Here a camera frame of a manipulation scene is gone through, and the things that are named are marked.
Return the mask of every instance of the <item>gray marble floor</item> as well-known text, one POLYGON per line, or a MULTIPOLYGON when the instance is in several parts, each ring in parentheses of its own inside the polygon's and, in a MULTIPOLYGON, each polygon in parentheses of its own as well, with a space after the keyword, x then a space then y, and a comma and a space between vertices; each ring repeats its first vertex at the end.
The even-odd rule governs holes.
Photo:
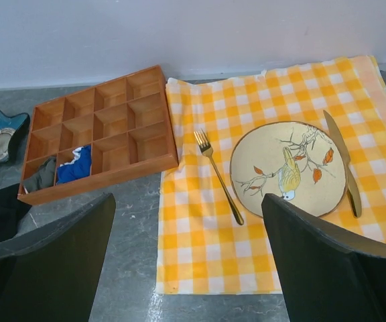
MULTIPOLYGON (((0 109, 8 115, 31 113, 35 105, 78 89, 80 87, 0 91, 0 109)), ((0 188, 19 182, 25 145, 24 140, 14 162, 0 165, 0 188)), ((21 222, 19 233, 63 217, 103 193, 113 193, 117 210, 91 322, 289 321, 281 294, 188 296, 154 293, 159 184, 160 174, 154 174, 32 207, 21 222)))

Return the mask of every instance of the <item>blue cloth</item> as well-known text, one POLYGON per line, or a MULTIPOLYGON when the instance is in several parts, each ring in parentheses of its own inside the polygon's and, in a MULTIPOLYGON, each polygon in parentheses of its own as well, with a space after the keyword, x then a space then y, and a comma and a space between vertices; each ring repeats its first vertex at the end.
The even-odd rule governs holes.
POLYGON ((80 158, 71 164, 58 167, 58 184, 67 183, 90 175, 92 165, 91 146, 83 146, 80 158))

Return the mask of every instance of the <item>knife handle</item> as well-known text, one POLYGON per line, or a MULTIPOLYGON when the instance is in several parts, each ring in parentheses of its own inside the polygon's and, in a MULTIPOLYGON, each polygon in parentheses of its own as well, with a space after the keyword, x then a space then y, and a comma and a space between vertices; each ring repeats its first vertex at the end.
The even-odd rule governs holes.
POLYGON ((356 218, 361 217, 361 198, 360 198, 360 192, 359 188, 357 186, 357 183, 355 182, 354 175, 352 174, 349 166, 346 167, 347 174, 348 174, 348 197, 349 202, 352 207, 352 211, 354 212, 354 216, 356 218))

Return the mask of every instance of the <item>fork tines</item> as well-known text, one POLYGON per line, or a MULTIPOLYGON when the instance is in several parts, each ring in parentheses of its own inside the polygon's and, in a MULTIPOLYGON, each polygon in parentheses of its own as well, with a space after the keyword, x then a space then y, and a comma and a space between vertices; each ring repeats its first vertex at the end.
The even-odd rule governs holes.
POLYGON ((201 148, 204 148, 205 146, 209 145, 208 138, 206 137, 206 134, 203 132, 203 130, 194 131, 193 133, 194 137, 196 138, 196 141, 198 142, 201 148))

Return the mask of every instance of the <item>gold fork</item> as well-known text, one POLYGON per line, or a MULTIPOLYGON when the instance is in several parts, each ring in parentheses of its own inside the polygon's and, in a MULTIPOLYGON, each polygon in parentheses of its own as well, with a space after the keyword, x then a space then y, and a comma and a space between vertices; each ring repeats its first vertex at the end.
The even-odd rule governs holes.
POLYGON ((218 179, 220 180, 220 183, 222 185, 222 188, 224 190, 224 193, 226 194, 227 200, 229 201, 229 205, 231 206, 233 215, 235 216, 235 220, 239 225, 244 224, 244 219, 242 218, 241 214, 239 213, 239 210, 237 209, 235 203, 232 200, 232 197, 229 195, 229 192, 226 189, 226 185, 224 184, 220 172, 217 169, 217 165, 214 162, 214 159, 212 158, 212 153, 214 150, 212 149, 211 143, 209 142, 208 138, 206 137, 205 133, 200 131, 194 132, 194 137, 196 138, 196 141, 198 142, 200 151, 202 152, 203 156, 206 156, 210 161, 212 166, 214 167, 215 172, 217 173, 218 179))

